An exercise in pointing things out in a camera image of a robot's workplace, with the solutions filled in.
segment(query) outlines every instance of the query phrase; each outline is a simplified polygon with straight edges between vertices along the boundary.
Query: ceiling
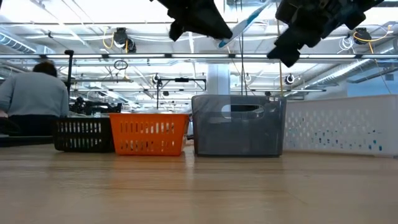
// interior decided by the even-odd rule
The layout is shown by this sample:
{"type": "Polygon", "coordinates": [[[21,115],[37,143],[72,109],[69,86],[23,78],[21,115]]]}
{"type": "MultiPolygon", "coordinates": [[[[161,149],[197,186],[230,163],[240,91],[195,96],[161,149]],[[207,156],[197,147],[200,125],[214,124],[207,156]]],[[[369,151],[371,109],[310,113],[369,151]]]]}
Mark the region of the ceiling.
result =
{"type": "MultiPolygon", "coordinates": [[[[111,45],[111,34],[117,27],[125,27],[129,37],[135,42],[137,53],[158,54],[158,53],[236,53],[240,54],[239,40],[235,40],[228,49],[219,50],[213,39],[198,35],[185,33],[177,42],[172,42],[168,38],[170,23],[173,19],[167,16],[167,10],[157,1],[149,0],[43,0],[41,4],[45,8],[40,8],[34,4],[35,0],[3,0],[0,10],[0,33],[7,33],[12,37],[18,38],[24,44],[37,49],[38,46],[46,46],[48,52],[63,54],[65,50],[74,50],[76,54],[121,54],[123,49],[113,45],[110,49],[104,46],[111,45]]],[[[230,27],[234,27],[238,21],[247,18],[250,13],[259,7],[259,4],[244,5],[240,7],[228,6],[224,0],[215,0],[215,4],[230,27]]],[[[383,7],[375,7],[366,12],[367,19],[360,25],[367,28],[373,39],[384,37],[380,41],[374,42],[374,50],[377,51],[378,45],[385,44],[392,40],[398,31],[396,26],[397,9],[395,4],[385,4],[383,7]]],[[[266,54],[273,48],[273,42],[278,35],[278,22],[274,15],[276,4],[270,4],[257,18],[255,23],[244,33],[243,52],[245,54],[266,54]]],[[[287,26],[280,24],[280,32],[287,26]]],[[[350,40],[344,37],[349,32],[345,26],[339,27],[332,34],[321,41],[316,47],[310,49],[304,47],[302,54],[361,54],[369,53],[368,45],[351,44],[350,40]]],[[[2,54],[21,54],[5,45],[0,45],[2,54]]],[[[9,60],[10,63],[19,67],[30,69],[35,61],[29,60],[9,60]]],[[[114,61],[107,63],[99,60],[75,60],[72,75],[76,79],[98,79],[106,80],[116,78],[116,71],[113,70],[114,61]]],[[[80,82],[75,88],[153,88],[151,79],[158,73],[161,77],[196,77],[205,78],[208,71],[209,61],[179,62],[171,59],[151,60],[151,66],[147,66],[146,60],[128,60],[129,67],[118,74],[118,78],[128,77],[129,82],[80,82]]],[[[66,61],[55,61],[63,74],[67,73],[66,61]]],[[[239,61],[224,62],[228,63],[232,76],[238,77],[241,72],[239,61]]],[[[287,68],[282,65],[282,74],[293,74],[300,79],[296,82],[308,82],[313,77],[328,69],[337,66],[334,61],[312,61],[298,62],[293,67],[287,68]]],[[[278,89],[279,64],[267,62],[246,62],[244,70],[250,74],[251,79],[248,83],[250,88],[275,88],[278,89]]],[[[233,78],[232,88],[240,88],[239,78],[233,78]]],[[[197,84],[170,83],[171,88],[195,88],[197,84]]],[[[167,99],[189,99],[198,92],[170,93],[167,99]]],[[[133,103],[145,102],[148,106],[153,106],[153,93],[139,92],[120,92],[119,96],[133,103]]],[[[87,97],[98,98],[96,93],[85,93],[87,97]]],[[[109,96],[105,99],[118,101],[118,96],[109,96]]]]}

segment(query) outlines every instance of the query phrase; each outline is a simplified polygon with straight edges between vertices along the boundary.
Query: gray plastic bin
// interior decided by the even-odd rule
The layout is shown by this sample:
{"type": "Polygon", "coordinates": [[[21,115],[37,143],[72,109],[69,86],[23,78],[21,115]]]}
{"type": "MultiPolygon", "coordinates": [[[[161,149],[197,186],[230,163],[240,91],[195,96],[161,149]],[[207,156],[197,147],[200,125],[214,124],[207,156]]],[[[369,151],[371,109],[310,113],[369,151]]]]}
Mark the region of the gray plastic bin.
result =
{"type": "Polygon", "coordinates": [[[195,153],[198,156],[279,157],[285,112],[285,98],[194,96],[195,153]]]}

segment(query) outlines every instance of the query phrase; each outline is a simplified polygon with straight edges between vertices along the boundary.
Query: dark hair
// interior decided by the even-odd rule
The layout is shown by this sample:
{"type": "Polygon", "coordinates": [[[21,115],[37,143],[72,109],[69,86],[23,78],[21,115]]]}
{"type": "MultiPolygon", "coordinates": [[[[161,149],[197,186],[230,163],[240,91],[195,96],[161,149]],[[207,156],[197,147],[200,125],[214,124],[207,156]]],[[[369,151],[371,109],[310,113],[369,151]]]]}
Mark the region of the dark hair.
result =
{"type": "Polygon", "coordinates": [[[33,72],[42,72],[53,77],[57,77],[57,69],[52,62],[42,62],[33,68],[33,72]]]}

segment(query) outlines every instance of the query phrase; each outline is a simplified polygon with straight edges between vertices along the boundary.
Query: table surface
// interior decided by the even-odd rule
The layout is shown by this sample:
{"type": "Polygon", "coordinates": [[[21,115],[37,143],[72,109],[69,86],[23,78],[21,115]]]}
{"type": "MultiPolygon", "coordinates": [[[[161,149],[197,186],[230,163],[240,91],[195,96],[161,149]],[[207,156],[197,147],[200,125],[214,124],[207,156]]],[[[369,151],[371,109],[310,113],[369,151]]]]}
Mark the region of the table surface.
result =
{"type": "Polygon", "coordinates": [[[0,149],[0,223],[397,223],[398,161],[69,154],[0,149]]]}

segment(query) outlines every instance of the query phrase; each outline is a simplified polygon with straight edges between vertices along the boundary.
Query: person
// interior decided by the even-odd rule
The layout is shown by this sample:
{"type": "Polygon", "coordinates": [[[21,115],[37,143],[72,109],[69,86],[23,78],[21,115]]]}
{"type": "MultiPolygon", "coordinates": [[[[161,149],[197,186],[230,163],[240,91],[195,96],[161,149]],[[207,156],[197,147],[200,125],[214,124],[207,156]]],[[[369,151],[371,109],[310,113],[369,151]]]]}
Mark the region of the person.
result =
{"type": "Polygon", "coordinates": [[[13,75],[0,85],[0,111],[21,129],[21,136],[51,136],[55,119],[69,112],[69,95],[52,62],[13,75]]]}

